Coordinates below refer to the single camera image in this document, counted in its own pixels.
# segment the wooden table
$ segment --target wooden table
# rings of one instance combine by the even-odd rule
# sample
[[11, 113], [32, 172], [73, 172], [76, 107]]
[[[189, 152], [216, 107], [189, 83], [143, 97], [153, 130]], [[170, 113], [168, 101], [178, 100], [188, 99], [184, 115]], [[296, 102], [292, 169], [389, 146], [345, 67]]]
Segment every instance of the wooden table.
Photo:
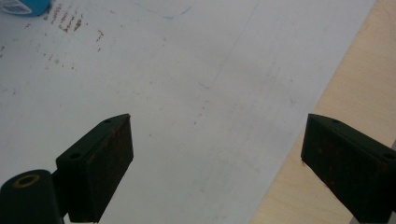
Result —
[[[396, 1], [378, 0], [314, 113], [339, 119], [391, 147], [396, 139]], [[251, 219], [349, 223], [350, 212], [301, 161], [304, 130]]]

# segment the paper sheet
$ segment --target paper sheet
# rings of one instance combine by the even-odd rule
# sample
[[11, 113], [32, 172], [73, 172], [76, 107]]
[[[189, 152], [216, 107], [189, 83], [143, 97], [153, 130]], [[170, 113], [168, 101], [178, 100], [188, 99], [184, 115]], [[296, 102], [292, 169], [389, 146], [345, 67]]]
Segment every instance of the paper sheet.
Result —
[[0, 183], [132, 115], [101, 223], [248, 223], [374, 0], [57, 0], [0, 15]]

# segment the white surface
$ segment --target white surface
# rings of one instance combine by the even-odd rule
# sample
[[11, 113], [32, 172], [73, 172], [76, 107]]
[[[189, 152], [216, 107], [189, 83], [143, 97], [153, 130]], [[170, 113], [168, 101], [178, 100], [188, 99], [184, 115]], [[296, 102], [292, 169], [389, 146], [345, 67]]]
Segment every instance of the white surface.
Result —
[[248, 223], [374, 0], [57, 0], [0, 15], [0, 183], [132, 115], [101, 223]]

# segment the black plastic part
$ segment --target black plastic part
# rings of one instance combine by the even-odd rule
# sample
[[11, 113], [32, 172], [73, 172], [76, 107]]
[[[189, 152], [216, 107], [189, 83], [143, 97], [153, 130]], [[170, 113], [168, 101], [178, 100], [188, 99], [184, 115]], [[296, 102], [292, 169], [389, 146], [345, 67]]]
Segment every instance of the black plastic part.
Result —
[[0, 191], [1, 224], [63, 224], [50, 172], [33, 170], [9, 179]]
[[99, 222], [133, 157], [130, 116], [99, 123], [56, 159], [61, 210], [72, 222]]
[[310, 114], [302, 159], [359, 222], [389, 221], [395, 151], [339, 120]]

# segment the round hole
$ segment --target round hole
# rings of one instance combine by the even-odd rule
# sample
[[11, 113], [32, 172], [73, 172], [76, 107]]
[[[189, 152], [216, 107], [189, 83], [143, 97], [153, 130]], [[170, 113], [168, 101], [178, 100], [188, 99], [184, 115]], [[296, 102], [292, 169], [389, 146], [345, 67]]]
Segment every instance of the round hole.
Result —
[[385, 157], [385, 159], [388, 159], [388, 160], [395, 160], [396, 159], [396, 156], [393, 155], [393, 154], [390, 154], [390, 153], [384, 154], [384, 157]]
[[24, 175], [19, 179], [17, 179], [14, 182], [13, 186], [16, 189], [23, 189], [33, 185], [35, 182], [38, 181], [39, 178], [40, 178], [39, 175]]
[[78, 159], [80, 156], [81, 156], [81, 154], [79, 154], [79, 153], [73, 153], [73, 154], [70, 156], [70, 159], [75, 160], [75, 159]]

